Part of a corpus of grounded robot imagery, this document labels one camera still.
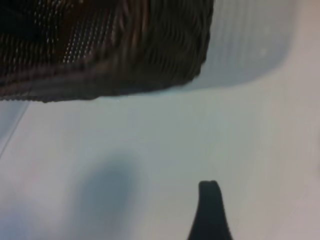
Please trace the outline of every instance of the wicker basket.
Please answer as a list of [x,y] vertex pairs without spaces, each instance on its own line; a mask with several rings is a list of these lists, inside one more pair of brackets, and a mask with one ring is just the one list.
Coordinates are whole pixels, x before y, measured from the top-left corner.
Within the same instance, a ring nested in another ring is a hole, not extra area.
[[181,86],[206,59],[213,0],[13,0],[39,39],[0,32],[0,100],[57,102]]

